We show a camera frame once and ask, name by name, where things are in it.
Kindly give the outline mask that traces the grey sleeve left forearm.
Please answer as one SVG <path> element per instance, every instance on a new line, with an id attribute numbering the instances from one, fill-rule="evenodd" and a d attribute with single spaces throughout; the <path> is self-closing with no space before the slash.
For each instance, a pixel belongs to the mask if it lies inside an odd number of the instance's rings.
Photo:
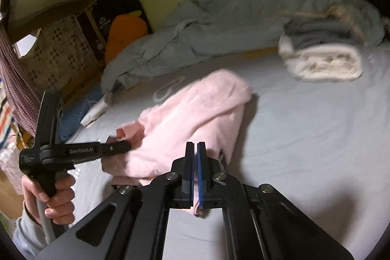
<path id="1" fill-rule="evenodd" d="M 48 246 L 44 229 L 34 221 L 25 205 L 16 221 L 12 241 L 26 259 L 35 259 Z"/>

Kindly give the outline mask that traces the person left hand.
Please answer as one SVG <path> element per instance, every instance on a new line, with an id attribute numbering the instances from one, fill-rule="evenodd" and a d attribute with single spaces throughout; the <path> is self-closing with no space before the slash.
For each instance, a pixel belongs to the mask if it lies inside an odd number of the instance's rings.
<path id="1" fill-rule="evenodd" d="M 22 177 L 21 184 L 24 208 L 35 223 L 42 224 L 38 212 L 38 201 L 46 205 L 44 215 L 53 220 L 55 224 L 70 225 L 75 221 L 75 207 L 72 203 L 75 198 L 75 192 L 72 189 L 75 178 L 72 175 L 68 174 L 56 182 L 57 193 L 53 197 L 49 197 L 38 182 L 31 180 L 26 175 Z"/>

